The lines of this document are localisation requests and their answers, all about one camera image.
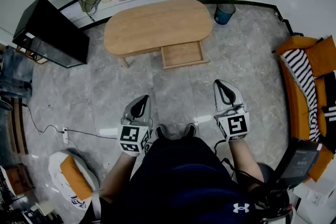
striped blanket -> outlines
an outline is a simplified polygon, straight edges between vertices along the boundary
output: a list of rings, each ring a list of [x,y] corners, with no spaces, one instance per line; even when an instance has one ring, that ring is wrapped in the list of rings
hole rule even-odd
[[[317,97],[314,77],[307,55],[302,49],[289,50],[281,55],[281,59],[306,98],[309,110],[309,140],[318,142],[321,133],[317,125]]]
[[[327,97],[327,106],[322,107],[325,122],[327,124],[327,133],[325,137],[321,136],[321,142],[332,153],[336,153],[336,71],[323,76],[325,84],[325,94]]]

white chair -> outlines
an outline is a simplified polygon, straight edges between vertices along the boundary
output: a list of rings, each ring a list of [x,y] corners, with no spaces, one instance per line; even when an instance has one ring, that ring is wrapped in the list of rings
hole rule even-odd
[[[58,190],[62,193],[63,197],[70,201],[73,206],[80,210],[87,210],[88,206],[91,202],[91,197],[85,200],[80,200],[74,191],[71,189],[69,183],[65,179],[62,174],[60,164],[68,157],[73,157],[77,167],[80,172],[83,174],[83,177],[88,182],[92,191],[99,189],[99,182],[97,177],[88,169],[86,163],[78,156],[70,153],[69,151],[59,151],[53,153],[49,158],[49,166],[48,170],[52,178],[52,182],[58,188]]]

orange cushion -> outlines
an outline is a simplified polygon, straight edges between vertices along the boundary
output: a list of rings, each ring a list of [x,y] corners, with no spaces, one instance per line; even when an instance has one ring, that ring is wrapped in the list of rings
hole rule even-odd
[[[330,163],[334,154],[328,150],[324,145],[320,150],[319,158],[317,159],[314,166],[309,170],[309,176],[316,182],[326,169],[327,165]]]
[[[316,44],[318,40],[312,37],[291,37],[283,42],[277,49],[277,55],[282,55],[288,50],[305,49]]]
[[[327,123],[326,117],[324,117],[324,113],[322,109],[317,110],[317,126],[319,127],[320,133],[325,137],[327,134]]]
[[[332,36],[305,49],[314,77],[336,70],[336,47]]]
[[[286,82],[291,136],[300,139],[309,139],[309,113],[305,96],[302,94],[283,61],[280,61],[280,64]]]
[[[315,89],[317,95],[317,107],[321,108],[327,106],[326,85],[324,84],[324,78],[315,79]]]
[[[80,200],[85,200],[92,196],[92,188],[70,155],[61,163],[60,168],[73,192]]]

shoe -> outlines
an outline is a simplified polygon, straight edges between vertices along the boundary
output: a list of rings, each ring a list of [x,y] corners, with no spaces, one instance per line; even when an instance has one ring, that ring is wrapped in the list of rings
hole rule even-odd
[[[167,133],[167,127],[164,124],[159,124],[156,127],[155,134],[157,138],[166,138]]]
[[[184,130],[185,137],[193,137],[196,135],[196,126],[194,123],[189,123]]]

table drawer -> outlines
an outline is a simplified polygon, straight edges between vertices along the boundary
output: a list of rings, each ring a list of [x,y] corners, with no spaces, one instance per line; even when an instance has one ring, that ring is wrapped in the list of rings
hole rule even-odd
[[[176,68],[183,66],[207,63],[204,60],[202,44],[200,41],[161,47],[163,68]]]

